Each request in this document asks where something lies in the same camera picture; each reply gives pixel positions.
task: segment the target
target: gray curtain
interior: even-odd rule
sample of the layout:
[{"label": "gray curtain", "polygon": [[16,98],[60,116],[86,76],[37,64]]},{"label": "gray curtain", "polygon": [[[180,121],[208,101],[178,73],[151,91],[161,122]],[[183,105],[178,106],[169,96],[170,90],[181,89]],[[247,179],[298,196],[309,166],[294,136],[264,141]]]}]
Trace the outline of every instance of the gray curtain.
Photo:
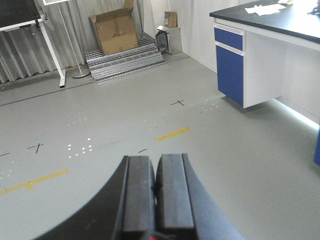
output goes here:
[{"label": "gray curtain", "polygon": [[[35,0],[47,14],[45,29],[62,69],[77,65],[56,4],[44,6]],[[76,56],[85,64],[85,53],[98,49],[89,17],[121,9],[123,0],[70,0],[58,3],[68,29]],[[133,20],[137,37],[142,35],[137,0]],[[26,78],[36,73],[54,71],[56,66],[41,32],[34,26],[9,32],[0,32],[0,83]]]}]

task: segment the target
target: blue drawer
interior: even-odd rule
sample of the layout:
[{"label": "blue drawer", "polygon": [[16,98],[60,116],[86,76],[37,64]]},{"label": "blue drawer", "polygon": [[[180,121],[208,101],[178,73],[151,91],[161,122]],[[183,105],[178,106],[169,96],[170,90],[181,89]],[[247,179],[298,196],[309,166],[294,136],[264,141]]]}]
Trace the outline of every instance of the blue drawer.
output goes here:
[{"label": "blue drawer", "polygon": [[217,42],[226,44],[241,51],[244,50],[243,37],[243,35],[231,31],[223,30],[217,27],[214,28],[214,38]]}]

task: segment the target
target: white stand leg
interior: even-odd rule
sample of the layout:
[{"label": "white stand leg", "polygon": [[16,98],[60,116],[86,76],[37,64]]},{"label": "white stand leg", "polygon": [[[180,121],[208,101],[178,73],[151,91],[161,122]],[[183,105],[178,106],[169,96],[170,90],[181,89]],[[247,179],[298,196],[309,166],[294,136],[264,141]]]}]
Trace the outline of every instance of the white stand leg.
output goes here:
[{"label": "white stand leg", "polygon": [[60,88],[64,88],[66,86],[66,70],[65,69],[61,69],[60,67],[60,64],[58,62],[58,59],[57,59],[57,56],[56,56],[56,53],[51,45],[51,42],[50,42],[50,39],[48,37],[48,34],[47,34],[47,31],[46,31],[46,28],[45,28],[45,25],[44,25],[44,22],[41,21],[39,22],[40,26],[41,26],[41,31],[42,31],[42,34],[43,34],[43,37],[44,37],[44,40],[49,48],[49,51],[51,53],[51,56],[53,58],[53,61],[54,61],[54,64],[55,64],[55,67],[56,69],[58,70],[59,72],[59,75],[60,75],[60,84],[59,84],[59,87]]},{"label": "white stand leg", "polygon": [[73,55],[74,55],[76,64],[77,64],[78,69],[79,69],[79,74],[78,74],[78,75],[74,75],[74,76],[72,76],[72,77],[73,77],[74,79],[84,78],[84,77],[86,77],[86,76],[88,76],[88,75],[90,74],[90,71],[87,70],[87,69],[86,69],[86,70],[81,70],[81,67],[80,67],[80,64],[79,64],[79,61],[78,61],[78,58],[77,58],[77,55],[76,55],[74,46],[73,46],[73,44],[72,44],[72,41],[71,41],[71,38],[70,38],[70,35],[69,35],[69,32],[68,32],[68,29],[67,29],[67,26],[66,26],[64,17],[63,17],[63,15],[62,15],[61,10],[60,10],[59,4],[57,4],[56,6],[58,7],[58,10],[59,10],[59,13],[60,13],[61,20],[62,20],[62,22],[63,22],[63,26],[64,26],[64,29],[65,29],[66,35],[68,36],[69,43],[70,43],[70,46],[71,46]]}]

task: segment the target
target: metal grating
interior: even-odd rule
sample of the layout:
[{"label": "metal grating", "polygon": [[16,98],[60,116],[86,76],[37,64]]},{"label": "metal grating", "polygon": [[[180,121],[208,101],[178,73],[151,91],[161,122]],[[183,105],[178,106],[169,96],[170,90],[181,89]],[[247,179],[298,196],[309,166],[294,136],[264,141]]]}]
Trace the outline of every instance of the metal grating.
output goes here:
[{"label": "metal grating", "polygon": [[147,72],[147,71],[150,71],[150,70],[152,70],[154,68],[158,68],[158,67],[166,67],[167,65],[168,65],[168,63],[165,60],[163,60],[161,62],[157,62],[157,63],[147,64],[143,67],[138,67],[136,69],[132,69],[132,70],[128,70],[125,72],[121,72],[121,73],[117,73],[114,75],[100,78],[99,80],[96,81],[96,83],[98,86],[100,86],[100,85],[103,85],[106,83],[111,83],[112,80],[114,80],[114,79],[123,78],[128,75],[133,75],[133,74],[137,74],[137,73],[141,73],[141,72]]},{"label": "metal grating", "polygon": [[137,48],[110,55],[103,55],[99,50],[85,55],[92,77],[98,86],[168,65],[150,40],[142,38],[138,44]]}]

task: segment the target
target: yellow floor line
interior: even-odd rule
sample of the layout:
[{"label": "yellow floor line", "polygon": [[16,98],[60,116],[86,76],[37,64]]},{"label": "yellow floor line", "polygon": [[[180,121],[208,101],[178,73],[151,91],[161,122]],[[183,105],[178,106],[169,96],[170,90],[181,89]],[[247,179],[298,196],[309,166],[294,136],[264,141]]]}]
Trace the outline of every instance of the yellow floor line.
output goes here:
[{"label": "yellow floor line", "polygon": [[65,169],[65,170],[62,170],[62,171],[54,172],[54,173],[49,174],[47,176],[42,176],[42,177],[39,177],[37,179],[18,184],[16,186],[12,186],[12,187],[6,188],[4,190],[0,190],[0,195],[6,194],[6,193],[9,193],[9,192],[13,192],[13,191],[18,190],[18,189],[23,189],[23,188],[26,188],[27,191],[30,191],[30,190],[34,189],[34,185],[35,184],[40,183],[40,182],[45,181],[45,180],[53,179],[55,177],[61,176],[63,174],[66,174],[68,172],[69,172],[69,169]]},{"label": "yellow floor line", "polygon": [[180,129],[178,131],[174,131],[174,132],[168,133],[167,135],[157,137],[155,140],[161,141],[161,140],[164,140],[164,139],[168,139],[168,138],[177,136],[179,134],[185,133],[185,132],[187,132],[189,130],[190,130],[190,128],[186,127],[186,128]]}]

